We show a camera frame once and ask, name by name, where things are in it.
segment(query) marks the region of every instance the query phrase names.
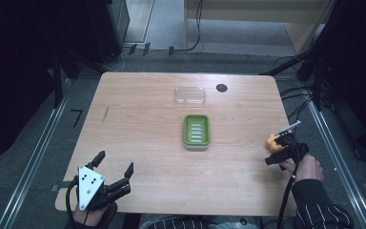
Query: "wire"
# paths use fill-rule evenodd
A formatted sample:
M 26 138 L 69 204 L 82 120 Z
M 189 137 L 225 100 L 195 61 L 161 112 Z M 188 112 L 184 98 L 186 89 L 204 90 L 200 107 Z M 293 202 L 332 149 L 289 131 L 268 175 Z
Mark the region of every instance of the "wire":
M 124 58 L 123 58 L 123 54 L 124 54 L 124 52 L 126 52 L 126 51 L 128 51 L 130 48 L 128 48 L 128 49 L 126 49 L 126 50 L 124 50 L 121 54 L 120 54 L 120 58 L 121 58 L 121 61 L 123 61 L 123 65 L 121 66 L 121 68 L 120 69 L 118 69 L 118 70 L 113 70 L 113 69 L 111 69 L 111 68 L 109 68 L 107 65 L 102 65 L 102 67 L 104 67 L 104 68 L 106 68 L 106 69 L 108 69 L 109 71 L 112 71 L 112 72 L 120 72 L 120 71 L 122 71 L 123 69 L 124 69 L 124 67 L 126 66 L 126 61 L 124 60 Z
M 89 210 L 86 212 L 85 220 L 83 220 L 83 227 L 85 228 L 86 220 L 88 220 Z
M 74 228 L 74 229 L 76 229 L 76 224 L 75 224 L 75 221 L 73 220 L 71 204 L 70 204 L 70 194 L 71 194 L 72 188 L 76 185 L 77 180 L 78 180 L 78 176 L 75 176 L 73 178 L 73 181 L 68 186 L 67 193 L 65 194 L 65 204 L 67 206 L 68 218 L 69 218 L 72 228 Z

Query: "table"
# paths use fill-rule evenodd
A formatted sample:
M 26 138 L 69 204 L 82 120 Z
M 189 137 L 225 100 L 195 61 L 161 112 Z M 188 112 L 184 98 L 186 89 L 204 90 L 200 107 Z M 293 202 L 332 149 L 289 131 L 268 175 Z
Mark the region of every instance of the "table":
M 185 0 L 184 44 L 187 44 L 187 20 L 196 18 L 198 1 Z M 302 53 L 334 5 L 335 0 L 204 0 L 201 18 L 285 23 L 296 53 Z
M 215 86 L 225 84 L 220 93 Z M 173 102 L 176 87 L 203 87 L 204 107 Z M 207 115 L 211 144 L 183 145 L 185 115 Z M 287 172 L 266 166 L 265 140 L 289 125 L 275 79 L 265 75 L 105 73 L 93 98 L 64 180 L 100 152 L 97 173 L 110 184 L 134 163 L 124 213 L 277 216 Z M 55 206 L 65 210 L 65 189 Z M 72 195 L 72 206 L 76 204 Z M 295 214 L 290 197 L 286 216 Z

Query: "green tray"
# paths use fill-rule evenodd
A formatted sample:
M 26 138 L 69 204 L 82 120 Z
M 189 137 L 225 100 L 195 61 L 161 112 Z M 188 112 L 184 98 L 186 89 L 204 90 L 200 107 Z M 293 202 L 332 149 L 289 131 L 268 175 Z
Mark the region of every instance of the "green tray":
M 206 115 L 190 114 L 184 118 L 184 145 L 188 149 L 207 149 L 210 144 L 210 120 Z

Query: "transparent box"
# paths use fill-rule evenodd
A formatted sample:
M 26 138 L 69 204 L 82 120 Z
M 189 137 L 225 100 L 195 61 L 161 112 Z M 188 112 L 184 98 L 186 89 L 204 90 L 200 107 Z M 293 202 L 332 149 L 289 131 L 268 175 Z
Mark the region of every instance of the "transparent box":
M 206 92 L 201 87 L 177 87 L 174 90 L 174 103 L 182 107 L 204 107 Z

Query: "human hand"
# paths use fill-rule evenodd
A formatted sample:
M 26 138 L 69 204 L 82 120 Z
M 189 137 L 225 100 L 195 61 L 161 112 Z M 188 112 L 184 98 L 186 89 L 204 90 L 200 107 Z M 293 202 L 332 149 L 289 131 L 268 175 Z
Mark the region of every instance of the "human hand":
M 295 165 L 288 161 L 284 161 L 279 164 L 283 166 L 290 174 L 292 174 L 295 169 Z M 295 182 L 302 179 L 317 179 L 322 181 L 323 178 L 323 169 L 320 167 L 320 162 L 317 161 L 314 156 L 306 154 L 302 160 L 299 161 Z
M 81 224 L 87 225 L 87 226 L 96 226 L 99 224 L 100 220 L 102 219 L 103 215 L 107 211 L 109 206 L 104 207 L 102 209 L 98 209 L 96 211 L 90 211 L 88 209 L 80 210 L 78 204 L 76 205 L 75 211 L 73 212 L 73 220 L 76 222 L 79 222 Z

